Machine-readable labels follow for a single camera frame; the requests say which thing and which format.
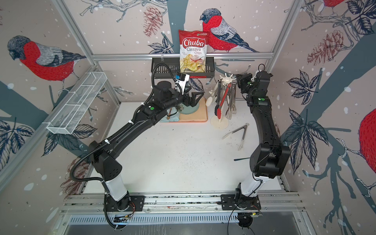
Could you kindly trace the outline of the black steel tongs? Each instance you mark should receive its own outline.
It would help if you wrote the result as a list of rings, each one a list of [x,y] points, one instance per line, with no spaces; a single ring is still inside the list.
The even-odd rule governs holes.
[[[222,81],[219,80],[218,86],[217,86],[217,94],[216,94],[216,106],[214,109],[214,114],[217,116],[218,109],[220,108],[220,102],[221,102],[221,90],[222,90]]]

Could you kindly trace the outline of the cream handled utensil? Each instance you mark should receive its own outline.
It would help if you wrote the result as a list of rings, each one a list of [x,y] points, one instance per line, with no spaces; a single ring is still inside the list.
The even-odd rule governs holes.
[[[232,118],[232,115],[237,113],[236,109],[236,83],[232,82],[227,93],[227,105],[228,108],[226,110],[225,116],[228,120]]]

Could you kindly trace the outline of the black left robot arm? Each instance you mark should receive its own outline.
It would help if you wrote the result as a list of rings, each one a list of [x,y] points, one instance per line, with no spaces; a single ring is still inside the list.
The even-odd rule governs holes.
[[[102,183],[105,193],[116,202],[129,200],[129,192],[121,178],[122,165],[117,157],[143,132],[157,124],[167,116],[170,108],[196,106],[203,97],[203,92],[191,92],[188,73],[178,72],[173,74],[165,63],[159,63],[152,70],[152,91],[145,102],[134,112],[132,119],[115,134],[94,144],[94,150],[78,160],[71,168],[70,178],[75,182],[99,181]],[[91,163],[99,177],[78,178],[75,172],[79,165],[91,160]]]

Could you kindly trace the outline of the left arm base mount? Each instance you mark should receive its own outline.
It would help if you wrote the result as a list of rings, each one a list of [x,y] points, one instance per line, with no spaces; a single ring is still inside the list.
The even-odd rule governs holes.
[[[144,195],[130,195],[116,201],[110,194],[106,194],[104,208],[107,212],[141,212],[145,203]]]

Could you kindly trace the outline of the red silicone tongs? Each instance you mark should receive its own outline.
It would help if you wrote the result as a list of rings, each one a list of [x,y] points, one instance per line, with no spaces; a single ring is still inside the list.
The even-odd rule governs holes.
[[[218,114],[217,114],[217,118],[218,119],[222,118],[222,111],[221,111],[221,109],[223,107],[224,102],[227,100],[228,103],[230,103],[230,91],[231,91],[231,88],[232,88],[232,84],[230,83],[224,89],[225,92],[224,92],[223,96],[221,96],[220,108],[218,109]]]

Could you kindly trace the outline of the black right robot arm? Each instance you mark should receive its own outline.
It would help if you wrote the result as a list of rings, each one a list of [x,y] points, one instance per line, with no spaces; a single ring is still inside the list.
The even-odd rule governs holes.
[[[239,184],[242,196],[256,197],[268,180],[281,176],[290,157],[290,148],[284,146],[272,117],[272,104],[267,96],[273,75],[259,70],[255,75],[237,74],[237,85],[256,122],[259,145],[250,156],[250,175]]]

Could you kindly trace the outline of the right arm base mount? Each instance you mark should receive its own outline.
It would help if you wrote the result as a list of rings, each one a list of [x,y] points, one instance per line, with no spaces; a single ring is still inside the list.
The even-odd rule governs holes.
[[[259,197],[250,197],[242,194],[241,183],[238,184],[233,194],[222,194],[217,202],[224,211],[232,210],[261,210]]]

